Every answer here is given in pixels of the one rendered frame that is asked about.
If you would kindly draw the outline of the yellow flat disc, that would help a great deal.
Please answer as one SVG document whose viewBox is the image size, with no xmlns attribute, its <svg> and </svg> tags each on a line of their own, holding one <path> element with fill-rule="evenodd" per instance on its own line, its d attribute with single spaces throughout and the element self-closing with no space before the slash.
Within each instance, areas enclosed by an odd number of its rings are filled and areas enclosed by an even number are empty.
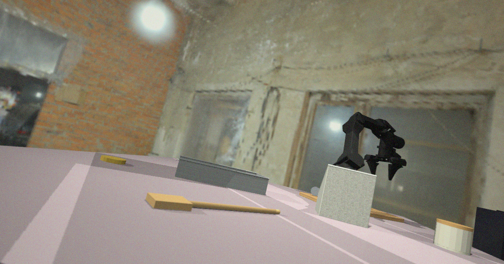
<svg viewBox="0 0 504 264">
<path fill-rule="evenodd" d="M 102 161 L 111 162 L 113 164 L 125 165 L 126 160 L 119 157 L 101 156 Z"/>
</svg>

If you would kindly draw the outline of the light wooden board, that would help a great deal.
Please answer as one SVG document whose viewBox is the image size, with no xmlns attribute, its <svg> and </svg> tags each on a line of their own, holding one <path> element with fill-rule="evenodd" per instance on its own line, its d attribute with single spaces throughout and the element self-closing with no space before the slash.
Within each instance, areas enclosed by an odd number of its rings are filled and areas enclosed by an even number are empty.
<svg viewBox="0 0 504 264">
<path fill-rule="evenodd" d="M 307 194 L 307 193 L 304 193 L 304 192 L 300 192 L 299 195 L 303 196 L 305 198 L 308 198 L 311 201 L 315 201 L 315 202 L 317 201 L 317 196 L 314 196 L 312 194 Z M 391 220 L 391 221 L 396 221 L 396 222 L 404 222 L 404 219 L 402 219 L 402 218 L 395 217 L 395 216 L 393 216 L 391 214 L 387 214 L 385 212 L 382 212 L 382 211 L 379 211 L 379 210 L 375 210 L 373 208 L 371 208 L 370 217 L 380 218 L 380 219 L 385 219 L 385 220 Z"/>
</svg>

